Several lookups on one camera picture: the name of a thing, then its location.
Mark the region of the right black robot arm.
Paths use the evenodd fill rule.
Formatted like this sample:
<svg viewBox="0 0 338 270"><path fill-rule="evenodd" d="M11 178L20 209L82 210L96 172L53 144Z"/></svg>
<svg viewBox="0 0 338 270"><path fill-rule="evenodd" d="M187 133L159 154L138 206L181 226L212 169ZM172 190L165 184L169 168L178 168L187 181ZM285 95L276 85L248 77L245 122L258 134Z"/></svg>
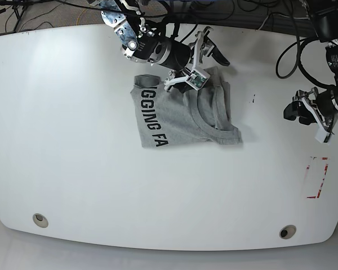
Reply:
<svg viewBox="0 0 338 270"><path fill-rule="evenodd" d="M210 74L201 68L203 57L212 57L221 66L230 62L209 38L209 26L198 31L195 41L189 44L178 41L179 22L174 23L171 36L166 35L167 20L172 10L165 4L167 14L161 22L144 18L140 6L148 1L88 1L101 10L104 23L113 28L122 44L124 56L139 63L163 66L169 70L163 82L164 90L175 87L181 92L202 89L210 79Z"/></svg>

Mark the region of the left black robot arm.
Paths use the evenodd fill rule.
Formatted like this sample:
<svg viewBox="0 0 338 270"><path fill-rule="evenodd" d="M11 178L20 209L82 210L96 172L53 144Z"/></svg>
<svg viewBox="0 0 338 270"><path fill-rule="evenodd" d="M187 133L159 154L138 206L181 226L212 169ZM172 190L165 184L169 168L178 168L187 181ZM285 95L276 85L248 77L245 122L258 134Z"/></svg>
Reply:
<svg viewBox="0 0 338 270"><path fill-rule="evenodd" d="M318 140L327 143L338 119L338 1L301 1L312 23L315 36L297 38L296 66L314 87L305 92L298 90L283 111L286 120L298 120L303 125L318 125ZM334 84L324 84L312 77L303 67L301 54L311 42L327 43L326 63L334 74Z"/></svg>

